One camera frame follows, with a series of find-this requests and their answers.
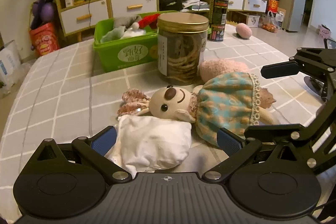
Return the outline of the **white paper bag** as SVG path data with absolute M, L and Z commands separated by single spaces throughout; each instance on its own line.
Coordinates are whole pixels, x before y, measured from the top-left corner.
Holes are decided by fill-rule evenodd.
M 15 40 L 11 40 L 1 49 L 1 83 L 10 88 L 14 83 L 14 73 L 20 68 L 19 57 Z

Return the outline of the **green plastic bin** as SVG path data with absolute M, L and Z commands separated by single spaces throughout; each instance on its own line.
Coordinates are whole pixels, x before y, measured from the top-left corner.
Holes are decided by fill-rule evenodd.
M 165 11 L 138 14 L 143 18 L 147 15 L 166 13 Z M 106 43 L 100 43 L 101 38 L 113 30 L 114 18 L 101 20 L 96 23 L 94 31 L 93 49 L 98 55 L 105 72 L 117 71 L 156 61 L 158 57 L 158 31 L 150 31 L 143 36 L 118 39 Z

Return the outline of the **white small pillow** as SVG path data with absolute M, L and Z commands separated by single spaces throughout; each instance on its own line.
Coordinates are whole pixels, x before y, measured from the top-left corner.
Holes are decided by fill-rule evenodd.
M 105 156 L 135 177 L 180 165 L 191 143 L 189 122 L 125 115 L 118 119 L 116 143 Z

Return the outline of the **white red plush toy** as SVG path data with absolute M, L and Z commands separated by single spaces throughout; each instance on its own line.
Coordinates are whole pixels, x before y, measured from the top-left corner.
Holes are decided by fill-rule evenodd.
M 122 39 L 133 38 L 136 36 L 143 36 L 147 33 L 146 28 L 150 31 L 157 30 L 157 20 L 159 14 L 152 14 L 144 16 L 140 21 L 134 22 L 123 34 Z

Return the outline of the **black bag in cabinet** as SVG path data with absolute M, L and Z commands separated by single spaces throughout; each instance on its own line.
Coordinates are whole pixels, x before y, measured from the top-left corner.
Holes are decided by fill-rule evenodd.
M 181 11 L 182 9 L 182 0 L 159 0 L 160 11 Z

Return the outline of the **grey checkered tablecloth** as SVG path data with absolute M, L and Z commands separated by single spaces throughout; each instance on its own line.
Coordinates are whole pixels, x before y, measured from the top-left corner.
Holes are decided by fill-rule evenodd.
M 245 63 L 258 75 L 262 66 L 287 61 L 299 47 L 323 47 L 323 39 L 303 29 L 297 34 L 260 28 L 248 40 L 226 26 L 222 42 L 207 42 L 206 60 Z M 92 40 L 73 44 L 37 59 L 16 92 L 1 100 L 1 217 L 15 222 L 20 212 L 13 184 L 41 141 L 69 143 L 92 136 L 117 121 L 123 92 L 138 88 L 151 96 L 164 87 L 156 63 L 104 73 Z

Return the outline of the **dark cylindrical snack can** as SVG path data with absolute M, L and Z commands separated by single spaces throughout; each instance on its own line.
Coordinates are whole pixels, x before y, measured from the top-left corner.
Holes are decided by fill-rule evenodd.
M 222 42 L 224 39 L 224 30 L 226 26 L 226 17 L 228 10 L 228 0 L 211 0 L 209 12 L 209 24 L 211 33 L 209 40 L 213 42 Z

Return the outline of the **red printed bag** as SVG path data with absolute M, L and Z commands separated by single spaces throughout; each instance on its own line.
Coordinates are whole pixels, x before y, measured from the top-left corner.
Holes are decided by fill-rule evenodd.
M 53 23 L 46 23 L 34 30 L 29 30 L 33 48 L 39 56 L 44 56 L 60 49 L 58 36 Z

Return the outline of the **bunny doll teal dress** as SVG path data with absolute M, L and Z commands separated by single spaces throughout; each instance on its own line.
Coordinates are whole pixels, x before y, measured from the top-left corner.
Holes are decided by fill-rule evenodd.
M 273 95 L 261 87 L 257 75 L 246 72 L 223 73 L 191 92 L 167 86 L 148 97 L 139 89 L 129 89 L 122 100 L 119 117 L 150 113 L 157 118 L 189 122 L 212 145 L 217 145 L 220 128 L 243 137 L 249 126 L 278 124 L 268 111 L 275 103 Z

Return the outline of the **grey plush hedgehog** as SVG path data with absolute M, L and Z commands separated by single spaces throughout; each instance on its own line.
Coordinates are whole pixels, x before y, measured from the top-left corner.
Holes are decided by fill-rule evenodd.
M 139 22 L 141 19 L 140 15 L 116 17 L 114 18 L 113 28 L 118 28 L 120 26 L 130 28 L 134 22 Z

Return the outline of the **gold lid glass jar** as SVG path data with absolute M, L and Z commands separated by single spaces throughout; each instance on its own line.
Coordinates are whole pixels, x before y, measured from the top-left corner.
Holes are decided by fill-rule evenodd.
M 157 19 L 158 70 L 172 85 L 190 85 L 198 74 L 209 20 L 187 12 L 167 12 Z

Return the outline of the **pink knitted ball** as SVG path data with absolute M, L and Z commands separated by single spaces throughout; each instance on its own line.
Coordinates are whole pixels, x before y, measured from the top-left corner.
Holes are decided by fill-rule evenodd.
M 242 39 L 249 39 L 252 36 L 252 30 L 245 23 L 239 23 L 236 26 L 236 33 Z

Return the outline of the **pink fluffy plush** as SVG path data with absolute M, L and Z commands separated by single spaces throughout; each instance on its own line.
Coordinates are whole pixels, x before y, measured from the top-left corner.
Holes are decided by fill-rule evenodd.
M 248 66 L 240 61 L 229 59 L 205 60 L 199 67 L 199 73 L 202 81 L 207 81 L 226 73 L 249 72 Z

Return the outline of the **purple plush toy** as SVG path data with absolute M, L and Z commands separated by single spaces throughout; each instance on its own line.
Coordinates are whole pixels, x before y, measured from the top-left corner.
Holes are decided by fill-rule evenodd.
M 30 29 L 35 30 L 45 23 L 52 22 L 55 17 L 56 6 L 54 0 L 37 0 L 31 8 L 33 21 Z

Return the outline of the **white rabbit hand puppet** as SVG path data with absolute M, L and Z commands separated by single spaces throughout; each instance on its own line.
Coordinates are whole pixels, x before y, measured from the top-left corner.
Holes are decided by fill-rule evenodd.
M 125 26 L 119 26 L 106 33 L 100 40 L 100 43 L 106 43 L 121 39 L 125 33 Z

